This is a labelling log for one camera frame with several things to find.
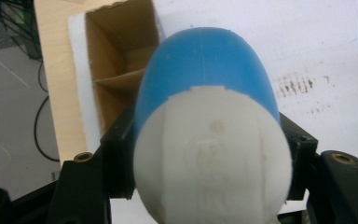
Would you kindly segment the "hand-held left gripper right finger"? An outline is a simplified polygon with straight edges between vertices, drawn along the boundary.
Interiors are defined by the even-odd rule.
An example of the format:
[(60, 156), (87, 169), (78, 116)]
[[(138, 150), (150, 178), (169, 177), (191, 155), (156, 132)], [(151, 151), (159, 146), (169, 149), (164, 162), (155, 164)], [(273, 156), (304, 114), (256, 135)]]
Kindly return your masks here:
[(287, 200), (302, 201), (310, 182), (311, 164), (315, 157), (318, 140), (283, 113), (280, 114), (280, 119), (290, 148), (293, 167)]

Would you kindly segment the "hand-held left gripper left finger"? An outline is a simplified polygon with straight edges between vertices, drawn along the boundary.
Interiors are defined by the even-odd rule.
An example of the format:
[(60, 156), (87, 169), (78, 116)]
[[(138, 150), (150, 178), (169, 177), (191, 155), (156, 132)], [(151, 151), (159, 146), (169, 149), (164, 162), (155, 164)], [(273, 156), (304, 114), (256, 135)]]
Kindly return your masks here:
[(124, 110), (113, 122), (102, 137), (101, 146), (109, 197), (130, 200), (135, 189), (133, 107)]

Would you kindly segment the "blue and white bottle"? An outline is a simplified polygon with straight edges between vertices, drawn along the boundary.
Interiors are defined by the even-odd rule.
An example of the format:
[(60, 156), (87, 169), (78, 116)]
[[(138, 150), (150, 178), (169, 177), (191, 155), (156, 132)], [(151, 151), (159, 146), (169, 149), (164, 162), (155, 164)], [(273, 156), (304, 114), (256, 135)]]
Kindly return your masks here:
[(136, 188), (158, 224), (270, 224), (286, 200), (292, 159), (268, 75), (229, 30), (159, 45), (135, 133)]

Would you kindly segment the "cardboard box with divider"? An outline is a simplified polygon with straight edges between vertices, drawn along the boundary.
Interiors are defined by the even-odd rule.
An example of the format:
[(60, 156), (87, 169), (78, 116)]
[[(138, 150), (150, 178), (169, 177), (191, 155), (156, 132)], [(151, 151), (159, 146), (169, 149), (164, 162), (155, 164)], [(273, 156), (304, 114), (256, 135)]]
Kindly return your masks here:
[(87, 150), (134, 106), (148, 61), (159, 44), (152, 0), (120, 0), (68, 18)]

